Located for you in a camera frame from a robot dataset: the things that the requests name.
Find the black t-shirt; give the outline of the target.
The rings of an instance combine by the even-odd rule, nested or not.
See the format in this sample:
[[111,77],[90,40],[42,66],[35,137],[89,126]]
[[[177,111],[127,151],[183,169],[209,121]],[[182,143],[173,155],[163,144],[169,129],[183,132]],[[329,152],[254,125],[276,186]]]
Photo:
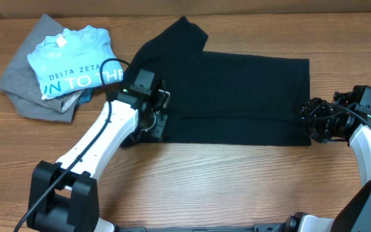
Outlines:
[[181,17],[144,44],[124,73],[155,73],[171,94],[164,142],[309,146],[295,107],[310,98],[308,59],[207,52]]

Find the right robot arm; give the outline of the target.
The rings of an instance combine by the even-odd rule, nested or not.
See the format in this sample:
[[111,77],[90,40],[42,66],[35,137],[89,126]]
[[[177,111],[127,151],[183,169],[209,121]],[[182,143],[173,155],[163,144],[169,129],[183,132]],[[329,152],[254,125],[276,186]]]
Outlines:
[[361,189],[336,218],[298,212],[275,231],[371,231],[371,88],[336,92],[332,102],[313,98],[298,107],[311,139],[347,142],[356,156]]

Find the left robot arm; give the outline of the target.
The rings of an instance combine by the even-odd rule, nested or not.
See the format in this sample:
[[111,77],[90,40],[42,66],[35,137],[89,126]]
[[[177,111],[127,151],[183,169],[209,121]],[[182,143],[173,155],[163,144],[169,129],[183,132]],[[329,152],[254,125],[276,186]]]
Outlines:
[[162,136],[161,111],[170,93],[139,86],[107,94],[91,128],[54,163],[41,161],[32,173],[28,211],[20,221],[36,231],[118,231],[100,217],[98,183],[109,161],[127,140]]

